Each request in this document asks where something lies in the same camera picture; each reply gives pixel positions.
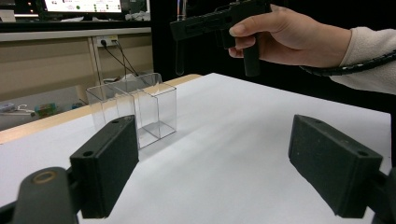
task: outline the hand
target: hand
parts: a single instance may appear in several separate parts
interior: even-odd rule
[[[271,63],[335,67],[343,60],[351,31],[323,24],[285,7],[271,5],[272,12],[246,18],[230,29],[235,47],[232,57],[258,41],[260,59]]]

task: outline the sleeve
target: sleeve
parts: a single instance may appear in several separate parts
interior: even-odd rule
[[[340,66],[362,63],[396,49],[396,30],[373,31],[367,27],[357,27],[351,31],[349,47]],[[396,62],[331,79],[356,90],[396,95]]]

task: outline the electrical outlet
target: electrical outlet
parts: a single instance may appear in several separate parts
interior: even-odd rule
[[[119,38],[117,35],[99,35],[96,37],[98,47],[104,47],[102,42],[106,41],[106,46],[115,46]]]

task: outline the clear plastic box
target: clear plastic box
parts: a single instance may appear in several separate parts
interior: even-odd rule
[[[129,77],[87,89],[96,130],[113,119],[135,115],[140,148],[177,129],[177,89],[158,73]]]

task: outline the black gun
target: black gun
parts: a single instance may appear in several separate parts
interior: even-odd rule
[[[228,6],[218,7],[214,12],[203,16],[173,21],[170,23],[173,38],[178,42],[204,33],[216,32],[218,45],[225,49],[232,48],[235,46],[235,39],[229,34],[228,30],[245,18],[270,12],[270,3],[271,0],[236,1]],[[177,57],[177,63],[183,64],[183,57]],[[260,74],[257,42],[254,46],[244,49],[244,63],[247,77],[255,77]],[[181,69],[177,71],[180,75],[183,72]]]

